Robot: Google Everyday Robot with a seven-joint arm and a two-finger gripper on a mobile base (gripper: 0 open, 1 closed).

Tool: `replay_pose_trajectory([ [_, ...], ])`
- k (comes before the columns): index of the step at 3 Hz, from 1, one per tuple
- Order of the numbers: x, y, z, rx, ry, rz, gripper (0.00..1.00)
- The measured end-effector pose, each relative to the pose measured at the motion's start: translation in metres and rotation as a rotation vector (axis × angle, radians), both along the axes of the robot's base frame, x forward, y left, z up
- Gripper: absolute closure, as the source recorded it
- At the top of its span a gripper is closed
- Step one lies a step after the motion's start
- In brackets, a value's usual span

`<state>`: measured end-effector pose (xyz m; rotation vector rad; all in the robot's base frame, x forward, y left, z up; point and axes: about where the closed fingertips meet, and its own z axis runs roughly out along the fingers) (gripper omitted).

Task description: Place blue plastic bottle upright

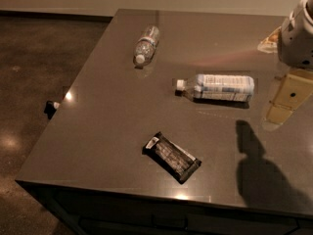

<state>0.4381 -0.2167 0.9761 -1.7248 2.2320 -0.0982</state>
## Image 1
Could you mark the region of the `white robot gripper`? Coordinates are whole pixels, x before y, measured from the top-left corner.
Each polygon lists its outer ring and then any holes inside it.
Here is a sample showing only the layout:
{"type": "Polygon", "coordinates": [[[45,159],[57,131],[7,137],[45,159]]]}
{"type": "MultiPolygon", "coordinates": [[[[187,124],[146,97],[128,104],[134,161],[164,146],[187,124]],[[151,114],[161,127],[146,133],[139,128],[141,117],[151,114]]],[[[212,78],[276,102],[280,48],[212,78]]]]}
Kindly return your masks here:
{"type": "Polygon", "coordinates": [[[266,120],[281,125],[313,94],[313,0],[301,0],[284,20],[279,34],[281,62],[294,68],[282,79],[266,120]]]}

